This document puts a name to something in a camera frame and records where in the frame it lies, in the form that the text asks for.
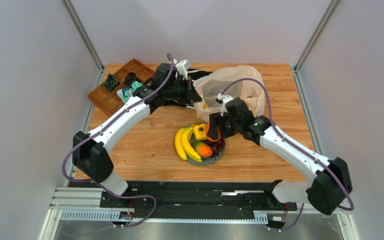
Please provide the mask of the red grape bunch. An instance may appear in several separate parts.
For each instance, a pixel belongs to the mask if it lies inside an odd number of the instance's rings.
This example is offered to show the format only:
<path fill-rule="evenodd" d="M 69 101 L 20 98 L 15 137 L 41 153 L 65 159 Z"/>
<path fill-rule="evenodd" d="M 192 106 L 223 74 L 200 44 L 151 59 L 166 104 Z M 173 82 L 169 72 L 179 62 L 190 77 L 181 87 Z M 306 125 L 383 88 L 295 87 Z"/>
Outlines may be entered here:
<path fill-rule="evenodd" d="M 225 139 L 224 138 L 220 138 L 218 139 L 217 141 L 210 141 L 210 140 L 207 140 L 206 141 L 206 144 L 211 148 L 212 150 L 212 155 L 211 157 L 219 157 L 223 151 L 225 150 L 225 145 L 226 145 L 226 142 L 225 142 Z"/>

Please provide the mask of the green orange mango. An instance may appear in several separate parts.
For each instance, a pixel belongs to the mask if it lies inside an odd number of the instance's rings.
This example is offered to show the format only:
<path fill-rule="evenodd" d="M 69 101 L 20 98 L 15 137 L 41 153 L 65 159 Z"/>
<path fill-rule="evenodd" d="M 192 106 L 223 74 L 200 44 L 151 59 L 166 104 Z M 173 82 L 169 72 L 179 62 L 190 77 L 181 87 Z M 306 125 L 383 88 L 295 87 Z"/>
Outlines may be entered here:
<path fill-rule="evenodd" d="M 191 146 L 193 147 L 193 149 L 198 153 L 198 155 L 202 158 L 209 158 L 213 155 L 213 150 L 212 148 L 202 142 L 202 141 L 194 141 L 191 143 Z"/>

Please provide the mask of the translucent plastic bag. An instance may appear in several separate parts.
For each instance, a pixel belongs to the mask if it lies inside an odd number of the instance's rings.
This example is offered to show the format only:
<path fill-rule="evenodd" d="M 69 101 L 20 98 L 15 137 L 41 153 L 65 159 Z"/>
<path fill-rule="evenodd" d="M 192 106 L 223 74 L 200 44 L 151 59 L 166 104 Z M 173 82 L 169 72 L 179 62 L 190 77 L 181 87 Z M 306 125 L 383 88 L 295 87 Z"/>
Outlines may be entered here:
<path fill-rule="evenodd" d="M 216 101 L 218 94 L 229 95 L 245 101 L 255 117 L 263 115 L 266 95 L 262 75 L 256 68 L 247 65 L 223 67 L 214 72 L 197 71 L 192 77 L 193 86 L 202 101 L 193 104 L 198 119 L 208 122 L 210 114 L 221 111 L 222 105 Z"/>

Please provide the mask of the orange fruit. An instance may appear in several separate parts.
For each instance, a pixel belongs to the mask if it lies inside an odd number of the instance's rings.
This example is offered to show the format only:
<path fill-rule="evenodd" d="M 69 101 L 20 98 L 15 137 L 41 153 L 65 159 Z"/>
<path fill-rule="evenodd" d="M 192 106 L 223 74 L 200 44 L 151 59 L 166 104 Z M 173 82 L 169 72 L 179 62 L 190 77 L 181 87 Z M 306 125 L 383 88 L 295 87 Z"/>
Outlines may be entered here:
<path fill-rule="evenodd" d="M 216 124 L 207 123 L 204 132 L 207 140 L 210 142 L 217 142 L 222 138 L 220 127 Z"/>

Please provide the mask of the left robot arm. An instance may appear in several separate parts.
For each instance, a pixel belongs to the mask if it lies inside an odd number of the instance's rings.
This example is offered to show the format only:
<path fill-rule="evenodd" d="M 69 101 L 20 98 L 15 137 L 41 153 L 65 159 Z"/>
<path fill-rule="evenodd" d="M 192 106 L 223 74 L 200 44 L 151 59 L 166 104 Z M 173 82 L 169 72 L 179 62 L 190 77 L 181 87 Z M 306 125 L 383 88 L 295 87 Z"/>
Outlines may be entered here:
<path fill-rule="evenodd" d="M 110 152 L 132 127 L 169 101 L 189 105 L 202 100 L 188 76 L 190 67 L 189 60 L 160 64 L 155 75 L 137 87 L 107 121 L 89 133 L 76 133 L 72 150 L 67 154 L 72 164 L 101 188 L 115 196 L 123 195 L 129 185 L 114 170 Z"/>

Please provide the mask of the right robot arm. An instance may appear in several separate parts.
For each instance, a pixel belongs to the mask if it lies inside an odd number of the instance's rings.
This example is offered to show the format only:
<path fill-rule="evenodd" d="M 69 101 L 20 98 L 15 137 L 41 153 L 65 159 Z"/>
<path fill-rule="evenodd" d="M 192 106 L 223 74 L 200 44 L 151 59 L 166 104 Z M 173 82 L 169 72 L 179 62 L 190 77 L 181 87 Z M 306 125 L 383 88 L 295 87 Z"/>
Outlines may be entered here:
<path fill-rule="evenodd" d="M 353 190 L 348 164 L 340 157 L 330 159 L 290 138 L 273 120 L 263 115 L 255 117 L 240 98 L 219 94 L 216 101 L 221 110 L 209 117 L 207 136 L 210 140 L 227 139 L 236 134 L 269 150 L 299 170 L 305 182 L 276 180 L 266 190 L 280 203 L 307 203 L 324 215 L 351 201 Z"/>

